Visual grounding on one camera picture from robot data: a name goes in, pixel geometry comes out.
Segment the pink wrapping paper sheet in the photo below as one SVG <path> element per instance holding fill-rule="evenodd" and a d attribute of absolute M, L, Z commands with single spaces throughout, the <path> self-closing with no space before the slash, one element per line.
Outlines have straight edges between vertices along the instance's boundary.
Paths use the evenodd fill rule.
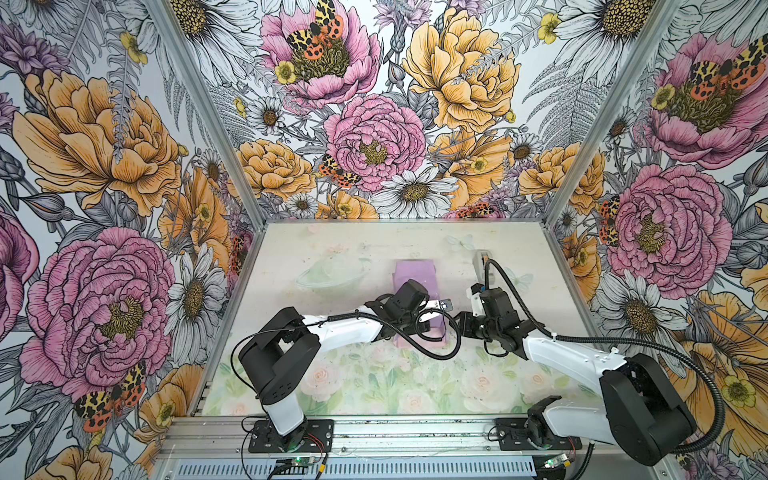
<path fill-rule="evenodd" d="M 398 260 L 392 274 L 393 286 L 397 291 L 407 284 L 418 284 L 423 294 L 419 297 L 418 312 L 424 308 L 440 306 L 436 266 L 433 260 L 415 259 Z M 447 326 L 443 316 L 437 313 L 423 314 L 417 322 L 411 338 L 424 347 L 443 347 L 447 345 Z"/>

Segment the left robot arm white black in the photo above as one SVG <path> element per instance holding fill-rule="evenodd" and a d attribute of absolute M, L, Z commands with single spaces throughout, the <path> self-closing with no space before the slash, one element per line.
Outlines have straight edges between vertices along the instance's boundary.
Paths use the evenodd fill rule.
<path fill-rule="evenodd" d="M 279 310 L 259 331 L 238 342 L 230 354 L 230 360 L 238 361 L 244 371 L 239 379 L 253 390 L 265 415 L 254 423 L 249 450 L 325 450 L 326 444 L 297 396 L 299 384 L 315 359 L 350 345 L 398 337 L 429 358 L 448 360 L 458 353 L 458 346 L 447 354 L 429 347 L 445 339 L 437 332 L 439 325 L 452 325 L 449 310 L 432 300 L 415 280 L 348 313 L 310 316 L 293 306 Z"/>

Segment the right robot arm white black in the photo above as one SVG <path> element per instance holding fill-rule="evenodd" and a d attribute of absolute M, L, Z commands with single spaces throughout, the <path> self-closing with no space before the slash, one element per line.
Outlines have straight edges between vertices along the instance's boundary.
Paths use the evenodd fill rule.
<path fill-rule="evenodd" d="M 535 447 L 577 437 L 616 445 L 646 466 L 657 464 L 691 437 L 697 424 L 661 366 L 645 354 L 626 357 L 546 336 L 523 320 L 501 288 L 479 283 L 459 316 L 466 338 L 498 343 L 507 354 L 554 369 L 594 391 L 602 403 L 579 405 L 551 394 L 527 412 L 521 433 Z"/>

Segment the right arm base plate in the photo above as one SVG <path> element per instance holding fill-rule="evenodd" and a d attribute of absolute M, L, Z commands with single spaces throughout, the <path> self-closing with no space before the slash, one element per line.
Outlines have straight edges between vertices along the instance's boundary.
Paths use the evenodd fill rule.
<path fill-rule="evenodd" d="M 502 451 L 578 451 L 583 448 L 577 437 L 560 437 L 535 419 L 522 417 L 497 418 L 487 432 L 491 442 L 497 442 Z"/>

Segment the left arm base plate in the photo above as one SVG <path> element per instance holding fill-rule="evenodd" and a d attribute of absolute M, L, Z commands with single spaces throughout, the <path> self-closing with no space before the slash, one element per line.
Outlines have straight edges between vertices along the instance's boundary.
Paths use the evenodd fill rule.
<path fill-rule="evenodd" d="M 291 433 L 281 435 L 267 419 L 257 420 L 250 430 L 252 454 L 327 453 L 332 448 L 335 422 L 307 419 Z"/>

